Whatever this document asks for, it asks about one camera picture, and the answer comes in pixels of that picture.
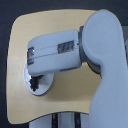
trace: yellow table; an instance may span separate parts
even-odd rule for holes
[[[10,123],[25,123],[60,111],[89,112],[90,100],[99,85],[100,76],[93,73],[87,64],[77,70],[56,73],[51,88],[42,96],[34,96],[27,90],[23,68],[27,59],[27,43],[32,38],[79,29],[94,12],[55,10],[16,19],[11,31],[7,63],[7,116]]]

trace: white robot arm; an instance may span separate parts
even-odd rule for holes
[[[79,68],[87,61],[102,77],[90,104],[90,128],[128,128],[128,70],[120,22],[111,12],[100,10],[87,20],[82,36],[78,33],[67,30],[31,40],[29,75]]]

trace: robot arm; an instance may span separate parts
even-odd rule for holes
[[[28,43],[28,72],[37,77],[81,66],[78,31],[42,35]]]

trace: tabletop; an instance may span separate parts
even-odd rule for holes
[[[27,44],[39,35],[84,25],[93,10],[53,10],[18,17],[12,26],[7,62],[7,116],[11,124],[29,122],[54,112],[89,112],[100,76],[86,63],[81,68],[56,73],[50,89],[41,96],[26,88],[23,69]]]

